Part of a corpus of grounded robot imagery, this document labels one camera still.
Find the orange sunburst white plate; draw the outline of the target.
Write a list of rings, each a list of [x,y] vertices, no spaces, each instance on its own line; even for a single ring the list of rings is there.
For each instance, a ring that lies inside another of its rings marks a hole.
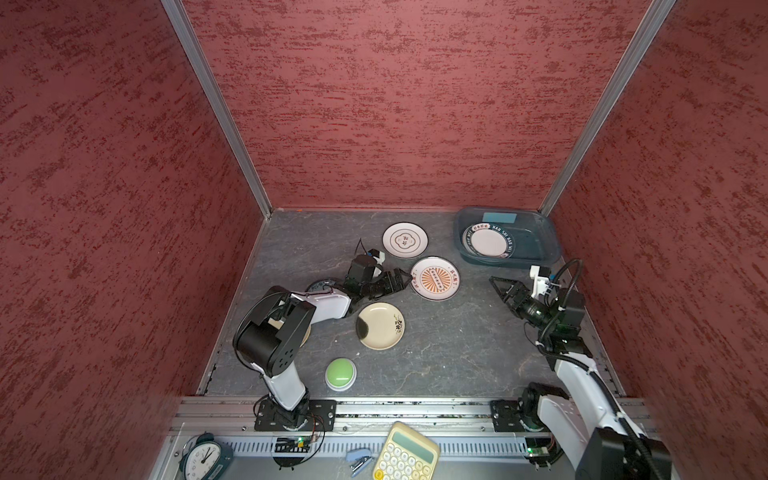
[[[430,256],[418,260],[410,275],[413,290],[430,301],[448,300],[460,287],[458,269],[442,257]]]

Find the white plate black line motif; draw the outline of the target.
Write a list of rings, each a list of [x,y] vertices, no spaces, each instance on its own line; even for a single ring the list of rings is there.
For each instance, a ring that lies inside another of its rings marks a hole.
[[[385,250],[398,258],[419,257],[428,247],[427,232],[419,225],[400,222],[390,225],[382,235]]]

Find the cream yellow plate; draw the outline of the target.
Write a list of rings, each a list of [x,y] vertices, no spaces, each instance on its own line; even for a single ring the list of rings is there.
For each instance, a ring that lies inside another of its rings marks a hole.
[[[365,347],[376,351],[388,350],[403,338],[405,319],[394,305],[378,302],[368,305],[358,314],[355,330]]]

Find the green rim hao shi plate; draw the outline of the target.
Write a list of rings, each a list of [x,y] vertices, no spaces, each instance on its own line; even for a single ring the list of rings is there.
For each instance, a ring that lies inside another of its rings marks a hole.
[[[468,226],[461,240],[471,254],[483,258],[510,258],[516,248],[515,240],[504,228],[487,222]]]

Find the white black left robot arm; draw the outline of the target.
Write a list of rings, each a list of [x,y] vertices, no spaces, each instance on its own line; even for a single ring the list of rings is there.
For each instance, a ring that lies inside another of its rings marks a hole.
[[[307,291],[275,285],[246,313],[232,339],[238,361],[255,371],[267,387],[256,410],[256,428],[266,425],[299,431],[312,422],[307,387],[295,358],[310,327],[352,314],[363,300],[379,300],[408,287],[413,276],[383,268],[383,253],[355,257],[342,279],[321,279]]]

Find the beige plate under left arm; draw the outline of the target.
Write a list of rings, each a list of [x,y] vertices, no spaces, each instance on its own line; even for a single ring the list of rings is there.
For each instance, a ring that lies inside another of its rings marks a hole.
[[[284,325],[284,321],[283,320],[269,319],[268,320],[268,324],[273,326],[275,329],[280,330],[283,327],[283,325]],[[311,334],[311,330],[312,330],[311,327],[307,328],[307,330],[306,330],[306,332],[304,334],[304,337],[303,337],[303,339],[301,341],[301,347],[303,347],[306,344],[306,342],[308,341],[309,336]]]

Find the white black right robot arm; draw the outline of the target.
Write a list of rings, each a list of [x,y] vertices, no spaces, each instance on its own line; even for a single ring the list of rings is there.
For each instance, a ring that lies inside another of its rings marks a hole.
[[[531,447],[535,466],[565,457],[578,479],[675,479],[671,454],[619,403],[581,336],[583,295],[559,276],[533,274],[532,282],[493,276],[490,284],[511,313],[536,330],[533,346],[560,380],[530,383],[510,405],[492,402],[497,430],[549,432],[551,446]]]

